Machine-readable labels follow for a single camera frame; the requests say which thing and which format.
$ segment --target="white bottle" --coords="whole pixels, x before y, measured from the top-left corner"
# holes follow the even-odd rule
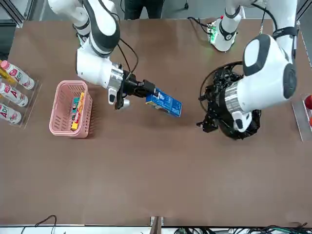
[[[20,107],[24,107],[28,103],[28,97],[9,84],[0,82],[0,94]]]
[[[11,77],[13,77],[19,84],[24,86],[25,89],[32,89],[35,86],[35,82],[20,68],[10,64],[4,60],[1,62],[1,68],[3,68]]]
[[[12,124],[18,124],[21,120],[21,114],[20,112],[7,107],[3,103],[0,103],[0,118],[9,121]]]

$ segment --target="person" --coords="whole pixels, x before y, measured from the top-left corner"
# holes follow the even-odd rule
[[[160,19],[164,0],[125,0],[125,20],[140,18],[143,7],[146,7],[148,18]]]

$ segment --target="table surface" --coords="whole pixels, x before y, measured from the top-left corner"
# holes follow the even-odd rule
[[[0,224],[312,225],[312,145],[300,141],[290,102],[263,111],[255,136],[233,141],[195,123],[203,79],[242,59],[259,20],[242,20],[232,49],[219,53],[186,19],[121,22],[121,36],[139,55],[136,76],[183,102],[180,118],[130,97],[115,111],[107,91],[90,85],[87,139],[53,136],[49,119],[57,84],[75,74],[78,40],[69,22],[26,22],[16,30],[9,60],[42,88],[25,130],[1,122]],[[271,32],[271,22],[264,29]],[[130,65],[135,57],[122,46]],[[125,65],[118,49],[112,61]],[[296,96],[310,93],[311,69],[302,37]]]

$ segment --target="pink basket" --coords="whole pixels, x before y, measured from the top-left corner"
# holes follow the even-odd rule
[[[84,92],[85,99],[81,113],[81,119],[76,131],[71,131],[72,126],[72,104],[73,99],[80,97]],[[88,92],[85,82],[79,80],[64,80],[58,84],[49,128],[53,135],[85,138],[89,133],[90,116],[92,109],[92,98]]]

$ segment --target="blue product box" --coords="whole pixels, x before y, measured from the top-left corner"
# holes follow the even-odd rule
[[[148,95],[145,103],[173,116],[181,116],[182,102],[175,100],[160,89],[156,89],[156,95]]]

